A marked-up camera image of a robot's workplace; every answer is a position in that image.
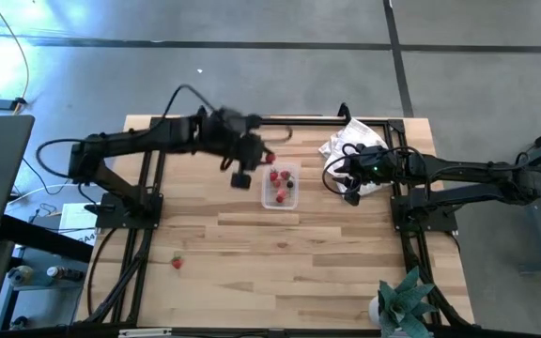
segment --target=table leg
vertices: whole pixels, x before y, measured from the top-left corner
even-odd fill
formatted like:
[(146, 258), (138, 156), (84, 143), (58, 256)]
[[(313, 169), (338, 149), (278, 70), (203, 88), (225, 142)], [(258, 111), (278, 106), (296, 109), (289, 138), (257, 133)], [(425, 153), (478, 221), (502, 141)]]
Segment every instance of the table leg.
[(80, 240), (68, 238), (43, 227), (4, 215), (1, 219), (0, 239), (35, 248), (52, 254), (88, 263), (93, 248)]

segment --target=white pot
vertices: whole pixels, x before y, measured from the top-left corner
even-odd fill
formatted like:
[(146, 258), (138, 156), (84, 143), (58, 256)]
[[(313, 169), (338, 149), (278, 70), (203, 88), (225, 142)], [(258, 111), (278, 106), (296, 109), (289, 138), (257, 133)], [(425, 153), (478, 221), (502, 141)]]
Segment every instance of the white pot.
[(379, 326), (379, 296), (372, 298), (368, 304), (368, 316), (373, 324)]

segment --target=white cloth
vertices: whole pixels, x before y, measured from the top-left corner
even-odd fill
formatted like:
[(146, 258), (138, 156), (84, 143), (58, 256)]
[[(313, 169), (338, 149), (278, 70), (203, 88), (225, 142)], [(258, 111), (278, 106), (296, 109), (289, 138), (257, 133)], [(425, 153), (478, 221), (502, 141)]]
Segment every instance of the white cloth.
[[(365, 146), (383, 146), (387, 149), (387, 145), (385, 144), (383, 139), (381, 139), (381, 136), (379, 136), (372, 129), (364, 125), (364, 123), (352, 118), (345, 128), (333, 134), (329, 142), (327, 142), (318, 149), (318, 151), (323, 154), (325, 158), (327, 158), (327, 161), (325, 162), (325, 167), (327, 167), (329, 163), (344, 156), (344, 153), (342, 152), (342, 147), (344, 146), (344, 144), (353, 144), (355, 146), (357, 144), (363, 144)], [(347, 154), (352, 154), (354, 152), (354, 149), (352, 149), (351, 147), (346, 148)], [(334, 171), (342, 165), (344, 165), (344, 161), (338, 161), (337, 163), (332, 165), (327, 170), (327, 172), (335, 177), (346, 177), (347, 174), (336, 174)], [(336, 184), (337, 189), (340, 192), (346, 191), (346, 186), (341, 183)], [(364, 184), (362, 185), (358, 194), (360, 196), (364, 196), (366, 194), (381, 189), (383, 186), (386, 185), (377, 185), (374, 183)]]

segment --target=bottle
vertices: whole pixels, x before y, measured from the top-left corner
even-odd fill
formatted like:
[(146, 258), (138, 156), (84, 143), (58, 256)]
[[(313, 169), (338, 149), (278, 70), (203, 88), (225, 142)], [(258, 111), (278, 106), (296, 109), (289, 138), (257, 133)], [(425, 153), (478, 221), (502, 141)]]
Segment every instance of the bottle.
[(67, 280), (73, 282), (79, 282), (85, 277), (85, 273), (77, 270), (65, 267), (50, 267), (47, 269), (47, 275), (59, 280)]
[(34, 271), (28, 266), (19, 266), (8, 272), (9, 283), (13, 286), (48, 286), (54, 279), (43, 271)]

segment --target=wooden table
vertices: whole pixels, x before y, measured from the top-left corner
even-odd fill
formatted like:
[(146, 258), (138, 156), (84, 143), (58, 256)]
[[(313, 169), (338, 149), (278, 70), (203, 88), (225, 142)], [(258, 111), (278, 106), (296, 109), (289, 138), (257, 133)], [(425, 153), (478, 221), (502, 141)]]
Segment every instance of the wooden table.
[[(150, 118), (129, 115), (125, 130), (147, 128)], [(404, 121), (409, 145), (435, 154), (428, 120)], [(351, 207), (323, 187), (325, 159), (318, 148), (340, 128), (294, 127), (287, 144), (272, 147), (278, 161), (301, 166), (294, 211), (262, 207), (263, 170), (253, 173), (251, 189), (242, 191), (230, 188), (233, 168), (220, 173), (218, 157), (168, 156), (162, 221), (151, 244), (138, 325), (374, 328), (368, 303), (377, 295), (379, 280), (397, 284), (404, 277), (402, 247), (391, 220), (391, 189)], [(277, 138), (285, 130), (263, 127), (260, 133)], [(136, 184), (142, 157), (117, 158), (114, 170)], [(151, 179), (154, 167), (152, 163)], [(127, 233), (116, 231), (102, 250), (93, 279), (94, 306), (118, 278)], [(436, 284), (473, 322), (456, 245), (441, 233), (427, 233), (426, 240)], [(180, 270), (170, 265), (175, 254), (184, 257)], [(129, 311), (131, 284), (128, 290), (123, 315)], [(77, 319), (85, 317), (84, 292)]]

